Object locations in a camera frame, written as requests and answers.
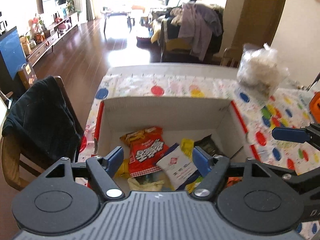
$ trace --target blue dot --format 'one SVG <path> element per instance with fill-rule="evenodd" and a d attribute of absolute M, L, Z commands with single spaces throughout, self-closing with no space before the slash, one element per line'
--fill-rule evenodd
<path fill-rule="evenodd" d="M 296 232 L 299 234 L 302 230 L 302 223 L 299 223 L 297 229 L 296 229 Z"/>
<path fill-rule="evenodd" d="M 313 234 L 315 234 L 318 231 L 318 227 L 317 227 L 316 223 L 313 224 L 311 231 L 312 231 Z"/>
<path fill-rule="evenodd" d="M 243 92 L 240 93 L 240 98 L 246 103 L 250 102 L 250 98 Z"/>
<path fill-rule="evenodd" d="M 108 95 L 109 91 L 106 88 L 101 88 L 98 90 L 98 92 L 96 93 L 96 97 L 97 99 L 105 99 Z"/>
<path fill-rule="evenodd" d="M 292 113 L 289 109 L 286 109 L 285 112 L 287 113 L 287 115 L 291 118 L 292 117 Z"/>
<path fill-rule="evenodd" d="M 279 152 L 279 150 L 277 148 L 273 148 L 272 153 L 273 153 L 273 157 L 275 158 L 276 161 L 281 160 L 281 153 Z"/>
<path fill-rule="evenodd" d="M 264 116 L 262 117 L 262 121 L 265 124 L 265 126 L 267 126 L 269 128 L 271 127 L 270 121 L 267 118 L 265 118 Z"/>

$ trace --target tablecloth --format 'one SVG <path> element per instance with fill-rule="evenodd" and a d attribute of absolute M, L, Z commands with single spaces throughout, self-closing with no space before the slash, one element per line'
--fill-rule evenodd
<path fill-rule="evenodd" d="M 297 174 L 320 166 L 320 152 L 308 143 L 274 140 L 274 127 L 305 127 L 313 121 L 308 104 L 311 91 L 279 88 L 269 100 L 250 96 L 234 80 L 173 75 L 106 75 L 96 93 L 85 127 L 79 162 L 94 153 L 94 131 L 100 101 L 113 97 L 167 96 L 228 98 L 234 100 L 248 130 L 248 140 L 264 163 L 295 169 Z M 311 239 L 319 223 L 301 223 L 297 232 Z"/>

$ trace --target cardboard box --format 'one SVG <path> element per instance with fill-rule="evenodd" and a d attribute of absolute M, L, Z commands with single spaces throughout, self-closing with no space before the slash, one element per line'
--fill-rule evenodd
<path fill-rule="evenodd" d="M 212 134 L 216 145 L 232 161 L 243 162 L 252 156 L 246 142 L 245 125 L 231 100 L 183 97 L 104 100 L 97 155 L 106 156 L 116 146 L 122 146 L 124 158 L 129 158 L 130 149 L 119 138 L 152 126 L 163 128 L 162 137 L 169 147 L 180 144 L 183 138 L 197 141 Z M 129 192 L 126 180 L 115 181 L 126 194 Z"/>
<path fill-rule="evenodd" d="M 37 80 L 37 76 L 33 67 L 27 64 L 23 64 L 21 69 L 18 71 L 19 77 L 24 85 L 24 87 L 28 90 L 33 83 Z"/>

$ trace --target coffee table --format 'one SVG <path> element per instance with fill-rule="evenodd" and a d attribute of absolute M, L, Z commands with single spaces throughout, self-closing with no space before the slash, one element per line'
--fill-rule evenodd
<path fill-rule="evenodd" d="M 107 25 L 107 19 L 110 18 L 110 16 L 117 16 L 117 15 L 125 15 L 127 17 L 127 24 L 128 27 L 130 27 L 130 31 L 132 29 L 132 24 L 131 24 L 131 8 L 128 7 L 121 7 L 118 8 L 117 10 L 110 10 L 108 7 L 103 7 L 103 10 L 101 11 L 102 15 L 104 16 L 104 28 L 103 32 L 105 33 L 106 31 L 106 25 Z"/>

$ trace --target table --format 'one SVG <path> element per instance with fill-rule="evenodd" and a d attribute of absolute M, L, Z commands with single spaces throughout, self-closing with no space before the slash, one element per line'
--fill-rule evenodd
<path fill-rule="evenodd" d="M 93 135 L 100 101 L 111 97 L 154 96 L 156 84 L 164 96 L 233 99 L 248 130 L 252 154 L 262 162 L 294 168 L 298 174 L 320 166 L 320 152 L 311 145 L 274 140 L 275 126 L 302 127 L 312 120 L 308 104 L 311 91 L 279 88 L 267 102 L 257 100 L 239 87 L 237 69 L 201 64 L 150 64 L 110 68 L 103 77 L 89 113 L 79 162 L 94 154 Z M 320 228 L 319 223 L 300 224 L 297 231 L 311 239 Z"/>
<path fill-rule="evenodd" d="M 127 8 L 119 11 L 110 11 L 110 10 L 107 10 L 107 7 L 104 7 L 101 13 L 104 16 L 104 28 L 103 28 L 104 33 L 106 32 L 107 19 L 109 19 L 110 16 L 117 16 L 117 15 L 125 15 L 127 17 L 128 27 L 130 27 L 130 31 L 132 30 L 132 24 L 131 24 L 131 18 L 130 18 L 131 9 Z"/>

